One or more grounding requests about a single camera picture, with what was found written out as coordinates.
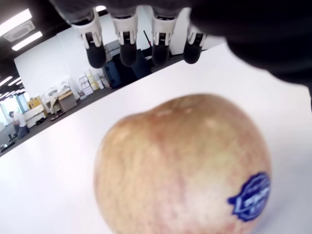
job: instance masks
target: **floor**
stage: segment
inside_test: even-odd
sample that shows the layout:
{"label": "floor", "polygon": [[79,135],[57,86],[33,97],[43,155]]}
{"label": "floor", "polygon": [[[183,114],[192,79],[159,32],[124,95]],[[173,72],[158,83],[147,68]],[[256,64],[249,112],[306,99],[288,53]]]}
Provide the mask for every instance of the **floor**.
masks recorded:
{"label": "floor", "polygon": [[30,133],[25,136],[23,139],[16,141],[15,145],[11,146],[9,149],[7,149],[6,151],[4,151],[2,154],[0,154],[0,157],[5,155],[7,152],[9,152],[10,150],[13,150],[15,147],[17,147],[18,145],[22,144],[23,142],[27,141],[29,138],[32,138],[33,136],[35,136],[36,134],[40,133],[41,131],[43,131],[44,129],[52,126],[53,124],[61,121],[62,119],[66,118],[67,116],[70,116],[71,114],[75,113],[76,111],[90,105],[91,103],[113,93],[114,91],[116,91],[117,89],[101,89],[101,90],[97,90],[95,91],[93,94],[87,96],[84,100],[78,100],[77,101],[77,106],[75,106],[73,109],[69,110],[68,112],[66,112],[66,114],[64,114],[63,116],[59,117],[58,119],[56,119],[55,121],[51,122],[51,118],[54,117],[54,115],[50,115],[47,117],[46,121],[43,122],[41,125],[39,126],[34,126],[33,128],[30,129]]}

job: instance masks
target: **white wall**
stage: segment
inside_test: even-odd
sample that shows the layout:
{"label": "white wall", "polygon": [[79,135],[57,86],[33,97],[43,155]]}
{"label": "white wall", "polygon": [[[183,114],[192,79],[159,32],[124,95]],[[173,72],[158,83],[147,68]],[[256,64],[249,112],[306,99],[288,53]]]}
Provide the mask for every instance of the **white wall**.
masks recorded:
{"label": "white wall", "polygon": [[[138,7],[138,15],[137,47],[146,49],[149,44],[143,30],[151,38],[152,28],[143,7]],[[111,17],[100,17],[100,23],[103,43],[117,40]],[[72,28],[20,55],[15,59],[15,64],[30,97],[42,96],[56,82],[67,77],[71,77],[79,85],[78,79],[86,69],[90,69],[93,74],[102,73],[101,69],[90,66],[82,41]]]}
{"label": "white wall", "polygon": [[57,37],[28,50],[14,62],[25,89],[33,98],[41,96],[70,73]]}

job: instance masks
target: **cardboard box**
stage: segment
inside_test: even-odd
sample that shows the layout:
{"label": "cardboard box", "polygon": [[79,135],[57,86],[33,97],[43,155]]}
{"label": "cardboard box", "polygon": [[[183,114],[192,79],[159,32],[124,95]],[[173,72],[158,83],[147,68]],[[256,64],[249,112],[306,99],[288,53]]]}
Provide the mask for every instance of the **cardboard box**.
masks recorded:
{"label": "cardboard box", "polygon": [[35,97],[35,98],[31,98],[30,101],[27,103],[29,109],[34,109],[35,107],[41,105],[41,98],[40,96]]}

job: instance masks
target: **white table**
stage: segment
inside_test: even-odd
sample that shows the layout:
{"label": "white table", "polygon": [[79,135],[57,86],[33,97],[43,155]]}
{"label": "white table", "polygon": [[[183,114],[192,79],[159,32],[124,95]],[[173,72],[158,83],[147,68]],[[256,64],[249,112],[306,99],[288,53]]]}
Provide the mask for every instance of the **white table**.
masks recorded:
{"label": "white table", "polygon": [[268,143],[272,193],[254,234],[312,233],[308,91],[249,67],[225,44],[204,52],[195,65],[179,62],[100,99],[1,157],[0,233],[110,234],[93,194],[101,138],[126,115],[194,93],[238,104]]}

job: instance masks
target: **red apple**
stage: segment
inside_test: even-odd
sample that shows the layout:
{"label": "red apple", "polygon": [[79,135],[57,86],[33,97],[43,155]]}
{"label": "red apple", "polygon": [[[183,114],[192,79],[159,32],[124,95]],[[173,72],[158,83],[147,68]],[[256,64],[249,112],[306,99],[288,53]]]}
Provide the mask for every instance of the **red apple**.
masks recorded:
{"label": "red apple", "polygon": [[221,97],[192,95],[119,121],[99,148],[94,182],[115,234],[247,234],[270,178],[253,122]]}

